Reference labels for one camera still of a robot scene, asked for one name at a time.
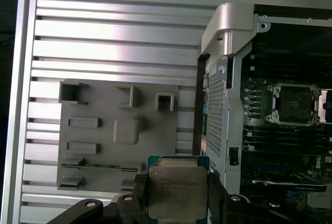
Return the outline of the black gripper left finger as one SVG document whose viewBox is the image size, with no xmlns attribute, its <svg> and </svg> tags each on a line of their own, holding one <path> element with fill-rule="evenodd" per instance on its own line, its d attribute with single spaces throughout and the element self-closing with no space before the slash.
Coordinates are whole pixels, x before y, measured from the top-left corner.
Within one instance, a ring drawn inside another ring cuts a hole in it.
<svg viewBox="0 0 332 224">
<path fill-rule="evenodd" d="M 138 174 L 131 194 L 120 194 L 106 206 L 97 199 L 83 199 L 50 223 L 151 223 L 147 213 L 147 196 L 148 175 Z"/>
</svg>

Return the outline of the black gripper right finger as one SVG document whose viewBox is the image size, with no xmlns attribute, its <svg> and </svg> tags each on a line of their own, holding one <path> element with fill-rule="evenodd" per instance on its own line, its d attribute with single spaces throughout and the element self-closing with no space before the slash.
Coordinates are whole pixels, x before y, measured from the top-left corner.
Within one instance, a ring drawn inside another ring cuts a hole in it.
<svg viewBox="0 0 332 224">
<path fill-rule="evenodd" d="M 212 223 L 299 223 L 299 215 L 280 203 L 257 206 L 244 196 L 229 194 L 215 173 L 207 178 Z"/>
</svg>

